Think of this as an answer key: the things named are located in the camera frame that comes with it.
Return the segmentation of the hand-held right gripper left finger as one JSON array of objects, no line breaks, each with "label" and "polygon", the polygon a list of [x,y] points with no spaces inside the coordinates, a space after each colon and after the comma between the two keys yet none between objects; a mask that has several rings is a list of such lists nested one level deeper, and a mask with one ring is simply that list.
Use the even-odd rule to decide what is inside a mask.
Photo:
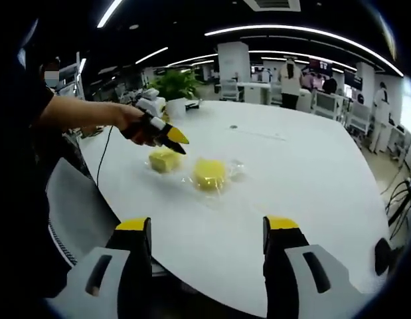
[{"label": "hand-held right gripper left finger", "polygon": [[58,318],[147,318],[151,288],[151,219],[126,220],[105,247],[69,271],[67,285],[47,300]]}]

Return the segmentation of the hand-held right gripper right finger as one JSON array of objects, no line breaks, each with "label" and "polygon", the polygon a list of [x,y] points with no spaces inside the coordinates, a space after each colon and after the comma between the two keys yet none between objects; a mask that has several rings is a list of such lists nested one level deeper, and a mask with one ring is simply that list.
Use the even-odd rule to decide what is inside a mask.
[{"label": "hand-held right gripper right finger", "polygon": [[291,219],[265,216],[263,226],[267,318],[353,318],[361,293],[348,269]]}]

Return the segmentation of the person's left hand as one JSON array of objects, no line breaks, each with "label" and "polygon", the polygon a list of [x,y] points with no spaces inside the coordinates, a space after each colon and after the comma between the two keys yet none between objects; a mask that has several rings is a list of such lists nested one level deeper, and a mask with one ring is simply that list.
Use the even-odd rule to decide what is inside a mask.
[{"label": "person's left hand", "polygon": [[120,131],[127,129],[132,123],[140,122],[145,112],[125,104],[114,104],[115,119],[113,125]]}]

